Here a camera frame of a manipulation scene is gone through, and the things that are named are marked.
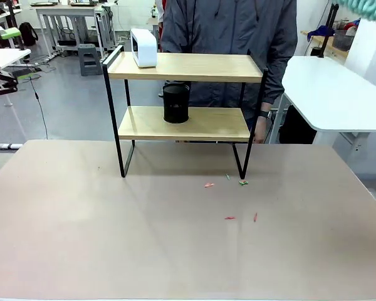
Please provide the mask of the person's left hand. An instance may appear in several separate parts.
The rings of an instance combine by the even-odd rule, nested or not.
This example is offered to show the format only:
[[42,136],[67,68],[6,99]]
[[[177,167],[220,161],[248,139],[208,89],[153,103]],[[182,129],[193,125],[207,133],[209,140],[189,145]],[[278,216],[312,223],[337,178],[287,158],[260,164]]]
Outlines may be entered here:
[[267,119],[265,117],[259,117],[256,122],[256,128],[254,131],[253,142],[255,144],[262,144],[266,139]]

